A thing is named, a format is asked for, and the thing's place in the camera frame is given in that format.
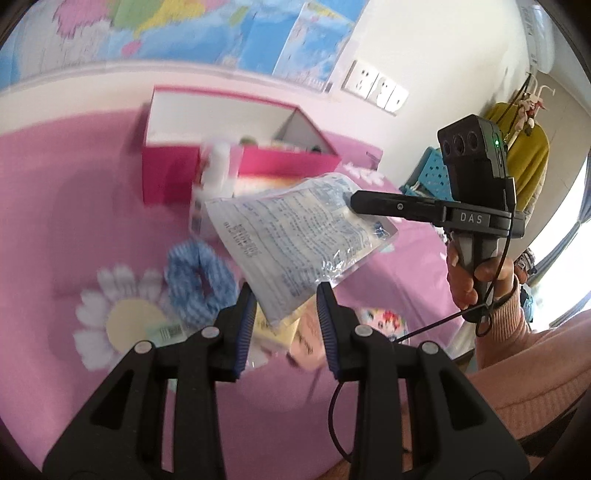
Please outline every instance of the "human hand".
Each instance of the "human hand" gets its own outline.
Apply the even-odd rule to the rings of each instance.
[[[472,276],[459,264],[459,254],[453,243],[447,246],[447,282],[449,283],[450,291],[452,292],[453,303],[460,310],[467,309],[471,305],[476,305],[478,302],[478,294],[474,290],[474,279]],[[490,260],[479,265],[474,276],[481,282],[491,282],[496,275],[501,262],[500,257],[491,258]],[[506,258],[501,268],[499,278],[495,283],[493,297],[498,300],[505,295],[508,295],[513,290],[513,260]]]

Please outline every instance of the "wall socket panel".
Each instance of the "wall socket panel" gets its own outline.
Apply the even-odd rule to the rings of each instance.
[[[342,89],[388,113],[396,113],[408,99],[408,90],[360,60],[353,62]]]

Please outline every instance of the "map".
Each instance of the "map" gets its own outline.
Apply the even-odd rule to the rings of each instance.
[[[117,60],[220,65],[324,89],[369,0],[40,0],[0,50],[0,89]]]

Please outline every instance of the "white bottle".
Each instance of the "white bottle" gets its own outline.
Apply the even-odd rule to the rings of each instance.
[[[192,187],[189,210],[189,232],[205,240],[215,236],[213,226],[208,226],[202,211],[203,202],[221,197],[231,197],[233,182],[228,182],[230,152],[232,146],[219,142],[212,145],[207,158],[201,159],[200,173]]]

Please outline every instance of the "pink box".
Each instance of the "pink box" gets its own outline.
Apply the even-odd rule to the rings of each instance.
[[[334,171],[341,158],[297,106],[230,92],[156,87],[142,151],[144,203],[188,203],[199,145],[242,137],[281,140],[303,150],[246,146],[239,176],[314,177]]]

